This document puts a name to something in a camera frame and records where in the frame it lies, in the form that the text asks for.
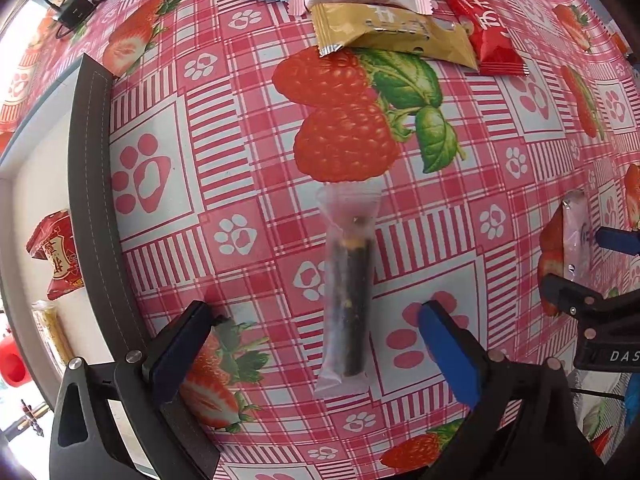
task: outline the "charger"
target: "charger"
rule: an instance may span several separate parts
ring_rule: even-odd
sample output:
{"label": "charger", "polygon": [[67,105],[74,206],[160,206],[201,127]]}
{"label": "charger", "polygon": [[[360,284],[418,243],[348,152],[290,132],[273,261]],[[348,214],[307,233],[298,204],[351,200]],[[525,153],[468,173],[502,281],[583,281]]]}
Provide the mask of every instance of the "charger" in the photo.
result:
{"label": "charger", "polygon": [[75,30],[94,10],[95,5],[89,0],[65,0],[55,20],[69,30]]}

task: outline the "gold snack package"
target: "gold snack package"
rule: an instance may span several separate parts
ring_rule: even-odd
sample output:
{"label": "gold snack package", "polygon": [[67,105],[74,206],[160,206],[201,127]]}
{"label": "gold snack package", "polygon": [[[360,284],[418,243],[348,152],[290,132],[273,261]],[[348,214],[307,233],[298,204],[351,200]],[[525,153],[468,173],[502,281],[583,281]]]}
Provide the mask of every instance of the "gold snack package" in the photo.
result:
{"label": "gold snack package", "polygon": [[320,56],[345,46],[379,48],[478,70],[476,54],[459,23],[407,9],[365,4],[317,4],[311,9],[311,20]]}

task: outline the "red snack package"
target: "red snack package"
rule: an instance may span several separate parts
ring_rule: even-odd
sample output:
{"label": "red snack package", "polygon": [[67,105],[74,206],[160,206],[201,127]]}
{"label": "red snack package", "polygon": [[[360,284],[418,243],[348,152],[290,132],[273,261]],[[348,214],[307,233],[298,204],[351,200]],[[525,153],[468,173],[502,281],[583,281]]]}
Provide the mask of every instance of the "red snack package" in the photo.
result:
{"label": "red snack package", "polygon": [[529,75],[509,32],[488,0],[446,0],[476,51],[480,75]]}
{"label": "red snack package", "polygon": [[53,266],[53,277],[47,289],[48,300],[55,300],[84,286],[69,211],[45,216],[33,231],[26,249],[32,258],[49,260]]}

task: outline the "screw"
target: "screw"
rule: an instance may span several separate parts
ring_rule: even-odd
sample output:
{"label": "screw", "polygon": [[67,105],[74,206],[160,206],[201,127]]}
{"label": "screw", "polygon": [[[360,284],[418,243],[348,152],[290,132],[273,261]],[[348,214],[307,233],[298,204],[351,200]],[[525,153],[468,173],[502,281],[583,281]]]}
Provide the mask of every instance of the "screw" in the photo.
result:
{"label": "screw", "polygon": [[69,368],[71,368],[72,370],[78,370],[78,368],[81,366],[82,366],[81,357],[74,357],[73,359],[71,359],[71,361],[69,361]]}
{"label": "screw", "polygon": [[486,354],[494,363],[500,363],[501,361],[504,361],[504,354],[497,348],[491,348]]}
{"label": "screw", "polygon": [[559,370],[562,368],[562,363],[555,357],[550,357],[546,360],[546,365],[552,370]]}
{"label": "screw", "polygon": [[140,359],[142,359],[142,352],[140,350],[132,350],[131,352],[127,353],[125,359],[127,360],[127,363],[137,363],[138,361],[140,361]]}

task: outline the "pink checkered tablecloth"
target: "pink checkered tablecloth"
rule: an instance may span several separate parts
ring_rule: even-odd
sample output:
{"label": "pink checkered tablecloth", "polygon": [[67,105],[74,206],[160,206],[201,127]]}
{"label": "pink checkered tablecloth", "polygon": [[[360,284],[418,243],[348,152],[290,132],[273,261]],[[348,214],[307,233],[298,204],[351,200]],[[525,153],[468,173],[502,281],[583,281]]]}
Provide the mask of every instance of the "pink checkered tablecloth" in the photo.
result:
{"label": "pink checkered tablecloth", "polygon": [[[0,128],[15,129],[81,52],[107,64],[112,34],[147,1],[108,0],[67,41],[47,38],[48,25],[41,27]],[[436,1],[436,15],[451,18]],[[316,203],[321,184],[298,170],[293,145],[314,108],[290,102],[271,81],[280,62],[315,43],[310,20],[289,16],[279,2],[179,0],[158,11],[161,28],[142,61],[115,83],[114,203],[149,329],[157,333],[202,299],[236,324],[207,343],[211,374],[203,388],[223,408],[201,420],[229,430],[209,431],[222,450],[216,480],[396,473],[380,462],[385,451],[465,414],[409,315],[434,295],[485,347],[524,362],[553,355],[571,368],[575,323],[541,306],[539,236],[564,193],[578,188],[595,228],[638,220],[636,185],[625,190],[638,176],[633,166],[625,174],[640,163],[640,100],[630,67],[584,0],[489,1],[530,76],[485,77],[428,61],[466,159],[424,174],[412,137],[378,177],[385,190],[370,390],[357,396],[313,398],[325,226]],[[587,15],[590,52],[559,21],[558,5]],[[590,89],[604,138],[578,116],[583,97],[565,67]],[[553,255],[543,255],[550,266]],[[640,259],[596,249],[591,277],[603,294],[627,290],[640,282]]]}

